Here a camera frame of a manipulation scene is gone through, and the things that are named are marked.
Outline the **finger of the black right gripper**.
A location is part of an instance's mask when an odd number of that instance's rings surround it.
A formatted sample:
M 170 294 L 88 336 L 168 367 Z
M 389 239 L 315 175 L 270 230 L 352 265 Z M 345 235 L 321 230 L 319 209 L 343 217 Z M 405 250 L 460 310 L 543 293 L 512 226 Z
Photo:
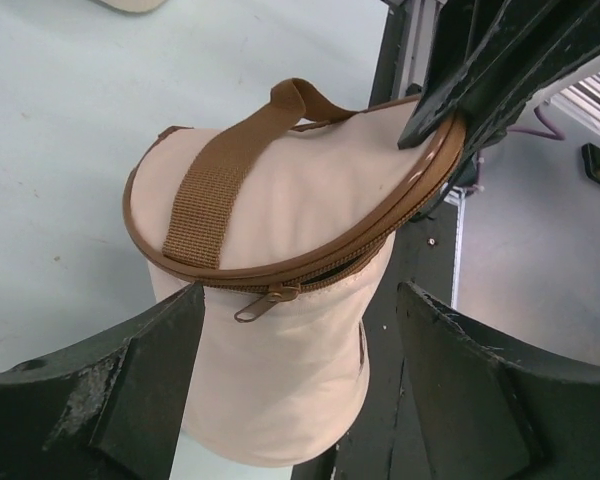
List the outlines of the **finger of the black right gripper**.
M 600 1 L 510 1 L 489 28 L 459 102 L 467 150 L 498 142 L 520 115 L 600 72 Z
M 457 116 L 478 77 L 476 61 L 486 46 L 489 28 L 510 1 L 449 1 L 436 26 L 422 97 L 398 141 L 402 149 L 420 145 L 442 122 Z

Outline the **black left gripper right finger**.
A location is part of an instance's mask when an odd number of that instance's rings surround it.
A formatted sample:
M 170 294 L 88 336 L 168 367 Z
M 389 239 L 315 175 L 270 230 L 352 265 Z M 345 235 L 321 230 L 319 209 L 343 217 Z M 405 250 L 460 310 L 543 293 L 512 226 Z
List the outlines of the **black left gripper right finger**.
M 397 319 L 435 479 L 600 479 L 600 366 L 398 287 Z

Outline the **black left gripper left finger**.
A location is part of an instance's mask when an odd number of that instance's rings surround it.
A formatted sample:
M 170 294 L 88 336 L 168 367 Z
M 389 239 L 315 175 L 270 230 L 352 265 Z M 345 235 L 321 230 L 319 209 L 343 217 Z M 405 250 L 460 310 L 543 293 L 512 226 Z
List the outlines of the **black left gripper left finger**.
M 0 372 L 0 479 L 167 479 L 204 322 L 190 285 Z

